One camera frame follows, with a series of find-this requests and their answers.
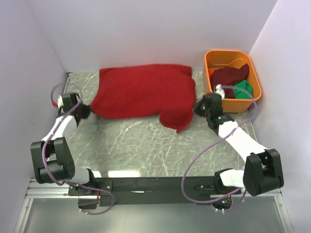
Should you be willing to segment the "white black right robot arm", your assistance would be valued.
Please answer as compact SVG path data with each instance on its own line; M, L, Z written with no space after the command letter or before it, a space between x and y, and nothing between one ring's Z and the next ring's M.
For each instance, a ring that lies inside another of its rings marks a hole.
M217 193L223 194L230 187L236 187L254 197L284 186L279 152L259 144L225 114L219 94L203 95L195 104L194 112L204 117L209 128L231 145L245 162L243 170L229 168L215 173L213 188Z

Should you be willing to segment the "bright red t shirt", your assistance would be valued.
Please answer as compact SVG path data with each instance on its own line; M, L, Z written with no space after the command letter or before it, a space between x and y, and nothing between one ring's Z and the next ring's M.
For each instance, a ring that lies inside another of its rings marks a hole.
M158 115L163 126L179 133L191 123L195 102L191 67L153 64L101 69L90 107L106 119Z

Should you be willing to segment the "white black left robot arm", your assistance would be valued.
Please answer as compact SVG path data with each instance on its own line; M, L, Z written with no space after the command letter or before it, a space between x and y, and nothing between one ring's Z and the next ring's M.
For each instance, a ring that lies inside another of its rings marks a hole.
M80 184L84 194L92 195L97 189L94 175L75 165L67 144L81 120L88 118L90 106L83 104L79 94L69 93L59 96L56 107L58 115L48 135L30 146L35 179L40 184Z

